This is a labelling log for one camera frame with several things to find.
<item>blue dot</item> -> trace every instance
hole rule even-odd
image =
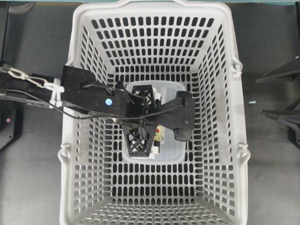
[[[105,100],[105,104],[106,104],[106,105],[112,105],[112,104],[113,104],[113,101],[112,101],[110,98],[107,98],[107,99]]]

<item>white plastic basket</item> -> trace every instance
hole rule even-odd
[[[64,116],[62,225],[246,224],[242,64],[226,5],[82,5],[74,12],[67,64],[91,70],[110,87],[117,80],[180,82],[196,108],[192,141],[175,165],[126,163],[120,126]]]

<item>table surface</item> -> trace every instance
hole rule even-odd
[[[68,56],[77,3],[12,4],[4,59],[17,68],[57,77]],[[291,108],[300,100],[297,82],[255,84],[256,78],[294,58],[300,49],[296,7],[231,4],[245,100],[248,163],[248,225],[297,225],[300,221],[300,150],[288,128],[259,114]],[[0,224],[57,225],[60,209],[62,116],[23,106],[22,137],[0,153]]]

